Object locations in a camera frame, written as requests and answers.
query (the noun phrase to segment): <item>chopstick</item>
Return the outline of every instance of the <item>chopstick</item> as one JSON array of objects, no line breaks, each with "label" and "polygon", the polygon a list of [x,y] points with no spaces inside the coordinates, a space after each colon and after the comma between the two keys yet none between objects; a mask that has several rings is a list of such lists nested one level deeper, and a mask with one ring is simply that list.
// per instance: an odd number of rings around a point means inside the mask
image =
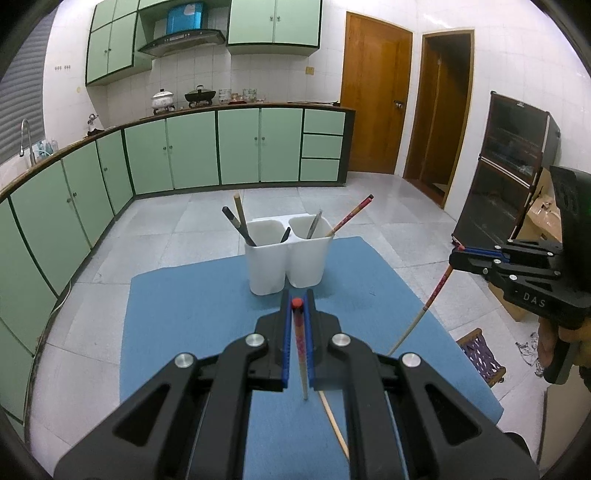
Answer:
[{"label": "chopstick", "polygon": [[306,240],[309,240],[310,238],[312,238],[312,235],[314,235],[314,231],[316,230],[316,227],[318,226],[318,221],[320,220],[321,216],[322,216],[322,210],[320,209],[320,210],[318,210],[318,213],[316,214],[316,216],[312,220],[312,225],[310,225],[310,230],[308,230],[308,235],[306,235]]},{"label": "chopstick", "polygon": [[355,215],[357,215],[361,210],[363,210],[370,202],[374,199],[373,195],[369,195],[363,202],[361,202],[357,207],[351,210],[351,213],[348,214],[345,218],[343,218],[340,223],[334,227],[330,232],[326,234],[326,236],[333,236],[341,227],[346,224],[349,220],[351,220]]},{"label": "chopstick", "polygon": [[238,233],[242,235],[244,241],[251,247],[256,247],[256,243],[253,242],[251,236],[248,235],[248,230],[246,230],[246,222],[242,225],[228,207],[222,207],[222,212],[227,217],[227,219],[230,220],[230,223],[234,226],[234,228],[238,230]]}]

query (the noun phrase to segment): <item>cabinet door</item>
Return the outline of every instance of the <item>cabinet door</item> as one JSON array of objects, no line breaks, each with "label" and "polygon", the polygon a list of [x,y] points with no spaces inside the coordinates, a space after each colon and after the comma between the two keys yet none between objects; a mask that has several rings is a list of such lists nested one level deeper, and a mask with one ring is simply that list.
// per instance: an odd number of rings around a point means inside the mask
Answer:
[{"label": "cabinet door", "polygon": [[0,322],[0,404],[19,420],[24,419],[25,397],[33,356]]},{"label": "cabinet door", "polygon": [[92,18],[91,32],[113,21],[116,0],[104,0],[95,7],[95,16]]},{"label": "cabinet door", "polygon": [[56,298],[29,255],[7,200],[0,203],[0,231],[0,318],[34,353]]},{"label": "cabinet door", "polygon": [[261,181],[298,181],[301,108],[261,109]]},{"label": "cabinet door", "polygon": [[215,112],[175,116],[166,125],[174,188],[218,185]]},{"label": "cabinet door", "polygon": [[90,34],[88,43],[88,59],[86,63],[86,83],[107,75],[107,63],[109,61],[109,37],[111,36],[111,24]]},{"label": "cabinet door", "polygon": [[135,19],[137,16],[137,13],[133,13],[115,20],[111,24],[108,73],[129,67],[133,63]]},{"label": "cabinet door", "polygon": [[111,199],[113,211],[117,215],[133,196],[125,164],[121,132],[99,138],[96,141],[96,146],[99,151],[99,161],[103,169],[107,193]]},{"label": "cabinet door", "polygon": [[90,253],[61,162],[39,172],[12,194],[22,231],[56,292],[61,292]]},{"label": "cabinet door", "polygon": [[320,0],[277,0],[276,43],[319,44]]},{"label": "cabinet door", "polygon": [[94,246],[113,219],[95,143],[66,155],[62,162],[82,228]]},{"label": "cabinet door", "polygon": [[222,183],[259,181],[259,109],[222,110],[217,113]]},{"label": "cabinet door", "polygon": [[117,0],[113,20],[129,15],[138,9],[138,0]]},{"label": "cabinet door", "polygon": [[135,192],[172,190],[164,120],[126,128],[125,142]]},{"label": "cabinet door", "polygon": [[233,0],[228,44],[273,42],[274,18],[275,0]]}]

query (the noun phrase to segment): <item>pot lid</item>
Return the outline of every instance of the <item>pot lid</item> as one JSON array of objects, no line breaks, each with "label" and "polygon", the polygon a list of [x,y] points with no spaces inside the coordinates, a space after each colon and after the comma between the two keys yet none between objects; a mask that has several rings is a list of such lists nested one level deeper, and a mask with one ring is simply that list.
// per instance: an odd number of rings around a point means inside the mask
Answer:
[{"label": "pot lid", "polygon": [[163,88],[160,89],[160,91],[154,95],[152,98],[160,98],[160,97],[168,97],[168,96],[172,96],[172,92],[168,92],[167,90],[164,90]]}]

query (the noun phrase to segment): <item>wooden door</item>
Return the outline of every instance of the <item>wooden door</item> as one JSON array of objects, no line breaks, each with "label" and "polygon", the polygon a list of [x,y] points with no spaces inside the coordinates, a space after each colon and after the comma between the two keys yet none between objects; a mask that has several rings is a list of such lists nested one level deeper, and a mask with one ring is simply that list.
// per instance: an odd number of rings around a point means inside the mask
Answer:
[{"label": "wooden door", "polygon": [[218,185],[215,112],[167,118],[166,129],[174,188]]},{"label": "wooden door", "polygon": [[66,155],[62,162],[80,223],[91,246],[95,246],[113,219],[95,144],[86,144]]},{"label": "wooden door", "polygon": [[61,293],[90,253],[61,162],[39,172],[11,197],[31,252],[53,289]]},{"label": "wooden door", "polygon": [[164,120],[126,128],[125,144],[137,194],[173,189]]},{"label": "wooden door", "polygon": [[298,181],[301,108],[261,109],[261,181]]},{"label": "wooden door", "polygon": [[320,0],[277,0],[276,43],[318,45]]},{"label": "wooden door", "polygon": [[121,132],[115,132],[96,141],[100,166],[113,211],[117,215],[133,196]]},{"label": "wooden door", "polygon": [[222,184],[259,181],[259,109],[217,113]]},{"label": "wooden door", "polygon": [[394,173],[412,44],[403,28],[347,12],[340,101],[356,110],[349,170]]}]

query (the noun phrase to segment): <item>human hand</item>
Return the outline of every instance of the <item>human hand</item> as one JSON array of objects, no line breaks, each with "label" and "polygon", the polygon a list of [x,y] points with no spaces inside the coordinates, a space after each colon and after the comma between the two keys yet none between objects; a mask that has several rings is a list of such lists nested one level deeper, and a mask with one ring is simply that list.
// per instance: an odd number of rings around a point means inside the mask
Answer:
[{"label": "human hand", "polygon": [[556,340],[560,338],[563,342],[581,342],[579,351],[573,363],[581,367],[591,367],[591,318],[585,319],[578,330],[553,325],[548,319],[539,318],[538,328],[538,357],[542,367],[546,368],[552,363]]}]

